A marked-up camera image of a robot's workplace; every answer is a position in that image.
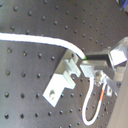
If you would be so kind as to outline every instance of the mounting hole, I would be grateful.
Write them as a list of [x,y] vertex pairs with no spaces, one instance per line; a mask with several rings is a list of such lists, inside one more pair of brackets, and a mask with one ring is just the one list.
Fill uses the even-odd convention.
[[5,114],[4,117],[5,117],[5,119],[8,119],[9,118],[9,114]]
[[6,75],[9,76],[10,75],[10,70],[6,70]]
[[5,97],[8,98],[9,97],[9,93],[8,92],[5,92]]
[[8,48],[8,53],[12,53],[12,49],[11,48]]
[[20,115],[20,118],[23,119],[23,118],[24,118],[24,114],[21,114],[21,115]]
[[51,100],[54,100],[55,99],[55,91],[54,90],[51,90],[50,94],[49,94],[49,98]]

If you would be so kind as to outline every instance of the aluminum bracket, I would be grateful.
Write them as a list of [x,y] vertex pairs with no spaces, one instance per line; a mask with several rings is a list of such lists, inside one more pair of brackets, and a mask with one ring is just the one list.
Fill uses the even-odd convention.
[[56,68],[51,80],[46,87],[43,96],[53,106],[57,102],[65,88],[74,89],[76,84],[71,78],[71,74],[80,77],[81,71],[77,67],[79,58],[75,53],[67,50]]

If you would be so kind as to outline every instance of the cable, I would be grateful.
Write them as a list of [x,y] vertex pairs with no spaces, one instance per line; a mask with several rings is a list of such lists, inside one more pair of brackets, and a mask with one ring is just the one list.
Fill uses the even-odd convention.
[[0,40],[57,45],[70,49],[71,51],[76,53],[81,59],[86,59],[86,56],[81,51],[81,49],[79,49],[74,44],[62,39],[42,37],[42,36],[22,35],[22,34],[0,33]]
[[100,107],[101,107],[101,103],[102,103],[102,99],[103,99],[105,87],[106,87],[106,83],[104,83],[103,86],[102,86],[102,91],[101,91],[101,95],[100,95],[100,99],[99,99],[99,102],[98,102],[98,106],[97,106],[96,113],[95,113],[93,119],[91,119],[90,121],[88,121],[88,120],[86,119],[86,108],[87,108],[88,101],[89,101],[89,99],[90,99],[90,97],[91,97],[91,94],[92,94],[92,91],[93,91],[93,88],[94,88],[94,78],[90,78],[89,90],[88,90],[88,93],[87,93],[87,95],[86,95],[86,98],[85,98],[85,101],[84,101],[84,104],[83,104],[83,108],[82,108],[82,118],[83,118],[83,122],[84,122],[87,126],[93,124],[93,123],[96,121],[96,119],[97,119],[97,116],[98,116],[99,111],[100,111]]

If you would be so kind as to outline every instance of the white wire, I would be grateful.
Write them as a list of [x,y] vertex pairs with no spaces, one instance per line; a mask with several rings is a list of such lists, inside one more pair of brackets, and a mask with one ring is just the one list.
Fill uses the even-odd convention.
[[57,45],[70,49],[71,51],[76,53],[81,59],[85,58],[85,54],[81,51],[81,49],[79,49],[74,44],[62,39],[42,37],[42,36],[22,35],[22,34],[0,33],[0,40]]
[[[102,90],[105,90],[105,87],[106,87],[106,84],[103,84]],[[82,108],[82,119],[83,119],[83,122],[85,123],[85,125],[87,125],[87,126],[93,124],[96,121],[97,116],[98,116],[99,111],[100,111],[101,103],[102,103],[102,101],[98,102],[97,110],[96,110],[96,113],[95,113],[93,119],[88,121],[86,119],[86,108],[87,108],[87,105],[88,105],[88,101],[89,101],[89,99],[91,97],[93,88],[94,88],[94,78],[90,78],[89,90],[88,90],[88,93],[86,95],[86,98],[85,98],[85,101],[84,101],[84,104],[83,104],[83,108]]]

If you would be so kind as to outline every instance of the metal plate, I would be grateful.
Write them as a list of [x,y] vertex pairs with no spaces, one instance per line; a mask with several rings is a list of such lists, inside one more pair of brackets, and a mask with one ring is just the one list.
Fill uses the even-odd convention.
[[[85,53],[113,46],[127,36],[127,15],[120,11],[116,1],[0,2],[0,32],[61,38],[76,44]],[[56,108],[42,97],[64,51],[56,46],[0,41],[1,128],[87,127],[82,122],[81,108],[89,83],[83,74],[79,79],[72,76],[76,88],[65,89]],[[88,119],[95,112],[100,90],[95,87],[89,101]],[[99,118],[90,128],[107,126],[115,100],[114,94],[112,98],[104,96]]]

